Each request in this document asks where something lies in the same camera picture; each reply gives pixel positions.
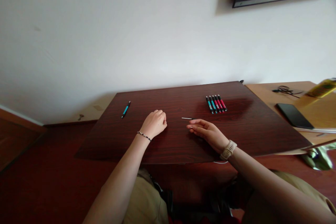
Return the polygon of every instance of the black smartphone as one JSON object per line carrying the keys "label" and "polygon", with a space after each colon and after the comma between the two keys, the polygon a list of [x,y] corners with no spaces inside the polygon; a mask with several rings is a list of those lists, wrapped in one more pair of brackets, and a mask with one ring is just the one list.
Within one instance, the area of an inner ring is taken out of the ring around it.
{"label": "black smartphone", "polygon": [[287,118],[289,123],[298,128],[314,129],[314,126],[292,104],[278,103],[275,105]]}

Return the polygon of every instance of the beaded bracelet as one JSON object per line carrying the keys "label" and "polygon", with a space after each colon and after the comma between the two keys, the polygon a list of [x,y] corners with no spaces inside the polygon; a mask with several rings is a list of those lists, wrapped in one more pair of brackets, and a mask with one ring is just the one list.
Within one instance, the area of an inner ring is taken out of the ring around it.
{"label": "beaded bracelet", "polygon": [[140,131],[138,131],[137,133],[140,134],[140,135],[142,135],[142,136],[144,136],[144,137],[146,137],[150,142],[152,141],[148,136],[146,136],[145,134],[141,133]]}

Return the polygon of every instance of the watch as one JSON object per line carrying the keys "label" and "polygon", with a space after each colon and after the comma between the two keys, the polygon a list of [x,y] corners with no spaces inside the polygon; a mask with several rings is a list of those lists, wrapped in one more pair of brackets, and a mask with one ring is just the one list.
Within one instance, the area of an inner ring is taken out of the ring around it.
{"label": "watch", "polygon": [[225,147],[223,153],[220,155],[222,160],[228,160],[228,158],[233,154],[234,149],[237,144],[230,140],[229,144]]}

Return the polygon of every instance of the wooden table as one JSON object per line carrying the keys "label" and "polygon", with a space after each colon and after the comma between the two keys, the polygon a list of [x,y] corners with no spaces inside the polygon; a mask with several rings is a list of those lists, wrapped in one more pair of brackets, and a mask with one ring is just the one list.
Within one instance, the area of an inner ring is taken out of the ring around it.
{"label": "wooden table", "polygon": [[[280,85],[288,86],[295,93],[302,92],[296,95],[300,99],[272,92],[272,90],[277,89]],[[277,103],[293,104],[315,128],[314,130],[294,129],[309,140],[312,145],[320,145],[336,139],[336,93],[328,94],[320,99],[306,96],[305,93],[315,85],[313,82],[304,81],[249,84],[246,87],[284,120],[286,120],[285,117],[275,105]]]}
{"label": "wooden table", "polygon": [[[212,115],[205,96],[220,94],[227,112]],[[128,103],[126,116],[121,115]],[[155,109],[167,114],[168,127],[147,148],[143,163],[218,161],[219,155],[189,133],[188,120],[214,123],[252,156],[304,148],[310,143],[240,82],[173,87],[117,93],[93,127],[76,157],[117,162],[126,152],[144,119]]]}

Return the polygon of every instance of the teal pen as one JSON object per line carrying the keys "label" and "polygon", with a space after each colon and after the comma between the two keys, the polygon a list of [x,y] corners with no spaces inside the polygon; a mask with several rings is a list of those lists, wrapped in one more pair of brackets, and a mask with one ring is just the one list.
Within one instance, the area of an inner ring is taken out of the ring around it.
{"label": "teal pen", "polygon": [[209,98],[210,98],[211,104],[212,104],[212,106],[213,106],[213,109],[214,109],[214,111],[215,111],[216,114],[217,114],[217,109],[216,109],[216,106],[215,106],[215,104],[214,104],[214,101],[212,100],[211,96],[209,96]]}
{"label": "teal pen", "polygon": [[124,110],[123,115],[122,115],[121,118],[124,118],[124,116],[125,116],[125,114],[126,114],[126,111],[127,111],[128,107],[129,107],[130,105],[131,105],[131,101],[128,102],[128,104],[127,104],[127,106],[126,106],[126,108],[125,108],[125,110]]}
{"label": "teal pen", "polygon": [[211,107],[211,104],[210,104],[209,98],[208,98],[207,96],[206,96],[206,100],[207,100],[207,102],[208,102],[208,104],[209,104],[210,111],[211,111],[211,113],[213,114],[213,113],[214,113],[214,111],[212,110],[212,107]]}

